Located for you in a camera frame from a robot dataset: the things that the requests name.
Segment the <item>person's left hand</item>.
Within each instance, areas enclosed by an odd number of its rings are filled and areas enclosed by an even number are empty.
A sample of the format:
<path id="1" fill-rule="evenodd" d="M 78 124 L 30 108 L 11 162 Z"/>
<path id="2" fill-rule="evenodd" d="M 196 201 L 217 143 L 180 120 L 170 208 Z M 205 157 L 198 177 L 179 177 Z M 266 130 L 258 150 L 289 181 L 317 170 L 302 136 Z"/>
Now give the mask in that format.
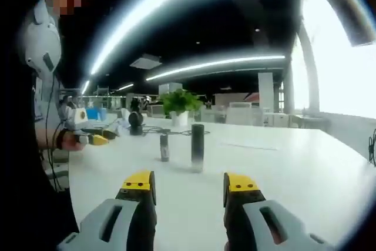
<path id="1" fill-rule="evenodd" d="M 67 129 L 62 129 L 56 138 L 56 147 L 67 151 L 80 151 L 84 144 L 76 140 L 75 134 Z"/>

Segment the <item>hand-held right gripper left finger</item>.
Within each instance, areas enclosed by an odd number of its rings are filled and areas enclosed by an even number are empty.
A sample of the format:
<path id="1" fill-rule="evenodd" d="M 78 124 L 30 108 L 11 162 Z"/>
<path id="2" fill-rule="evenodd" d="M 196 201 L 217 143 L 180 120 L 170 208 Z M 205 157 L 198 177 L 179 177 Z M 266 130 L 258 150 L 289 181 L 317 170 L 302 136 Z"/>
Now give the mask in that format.
<path id="1" fill-rule="evenodd" d="M 80 223 L 58 250 L 153 250 L 156 231 L 155 174 L 144 170 L 123 182 Z"/>

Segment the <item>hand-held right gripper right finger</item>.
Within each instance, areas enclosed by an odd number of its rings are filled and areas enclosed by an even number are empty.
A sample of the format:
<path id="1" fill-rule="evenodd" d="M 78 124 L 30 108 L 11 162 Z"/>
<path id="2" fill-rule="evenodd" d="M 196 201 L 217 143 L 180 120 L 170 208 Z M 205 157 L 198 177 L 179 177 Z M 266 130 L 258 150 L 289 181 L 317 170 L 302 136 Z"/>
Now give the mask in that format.
<path id="1" fill-rule="evenodd" d="M 308 233 L 303 222 L 274 200 L 267 200 L 246 175 L 224 173 L 225 250 L 333 250 Z"/>

